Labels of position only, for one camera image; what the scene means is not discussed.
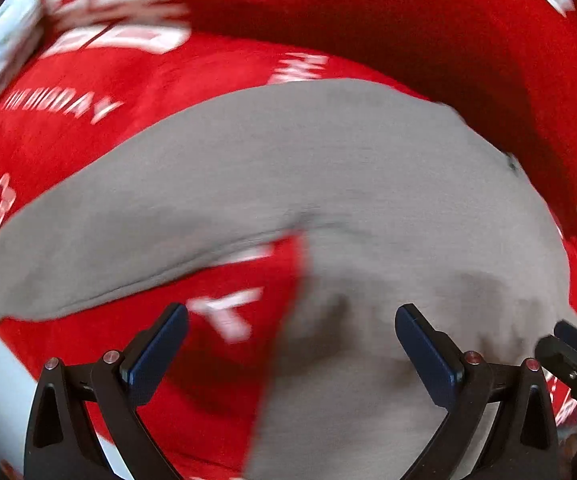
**red garment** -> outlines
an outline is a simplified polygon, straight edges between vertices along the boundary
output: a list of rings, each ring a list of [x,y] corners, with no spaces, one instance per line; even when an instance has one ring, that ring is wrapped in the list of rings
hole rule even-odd
[[[143,37],[145,31],[133,28],[124,39]],[[76,72],[73,66],[85,70]],[[40,57],[0,99],[0,182],[10,174],[8,189],[14,191],[2,223],[50,187],[177,111],[286,78],[335,77],[383,83],[417,96],[374,70],[337,57],[203,33],[193,33],[164,54],[92,47]],[[297,235],[269,249],[267,256],[203,270],[63,319],[5,319],[0,337],[38,378],[52,356],[78,364],[97,360],[109,348],[124,348],[172,301],[261,290],[257,300],[237,310],[252,333],[241,344],[226,344],[209,319],[191,312],[182,352],[152,402],[140,409],[155,440],[185,477],[236,478],[267,384],[274,341],[295,303],[305,257]],[[206,333],[213,336],[207,339]],[[89,408],[96,429],[110,439],[97,406]]]
[[[154,14],[362,62],[514,153],[577,235],[577,0],[47,1],[63,27]]]

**metal screw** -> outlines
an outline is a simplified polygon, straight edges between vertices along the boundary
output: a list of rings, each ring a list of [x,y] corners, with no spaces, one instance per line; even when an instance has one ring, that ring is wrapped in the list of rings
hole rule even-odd
[[[44,368],[46,368],[46,370],[53,370],[54,368],[57,368],[57,365],[59,365],[59,359],[57,357],[51,357],[46,361]]]
[[[120,353],[117,350],[109,350],[104,354],[104,362],[111,365],[120,358]]]
[[[539,364],[537,359],[527,359],[526,367],[533,372],[538,372],[542,368],[542,365]]]
[[[478,365],[482,361],[484,361],[484,358],[474,350],[469,350],[468,352],[465,352],[463,356],[466,358],[466,362],[471,365]]]

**gray garment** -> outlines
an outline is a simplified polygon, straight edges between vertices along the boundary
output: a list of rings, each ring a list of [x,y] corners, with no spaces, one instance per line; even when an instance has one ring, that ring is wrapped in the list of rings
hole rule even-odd
[[[249,480],[398,478],[437,428],[393,333],[417,304],[462,349],[518,362],[569,320],[569,268],[521,169],[450,108],[358,80],[254,88],[180,112],[0,232],[0,318],[48,319],[300,228]]]

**black mechanical arm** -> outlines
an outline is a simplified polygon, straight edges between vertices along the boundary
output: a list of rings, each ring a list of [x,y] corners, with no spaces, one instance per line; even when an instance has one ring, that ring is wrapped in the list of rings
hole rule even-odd
[[[136,413],[152,398],[188,330],[188,314],[171,304],[124,351],[97,362],[42,371],[28,423],[24,478],[110,480],[112,472],[84,403],[97,402],[135,480],[179,479]],[[462,460],[489,402],[497,415],[473,471],[464,480],[556,480],[558,437],[542,366],[577,399],[577,329],[560,322],[519,366],[488,363],[462,352],[433,329],[413,304],[399,308],[395,332],[433,402],[447,414],[401,480],[448,480]],[[574,462],[577,480],[577,459]]]

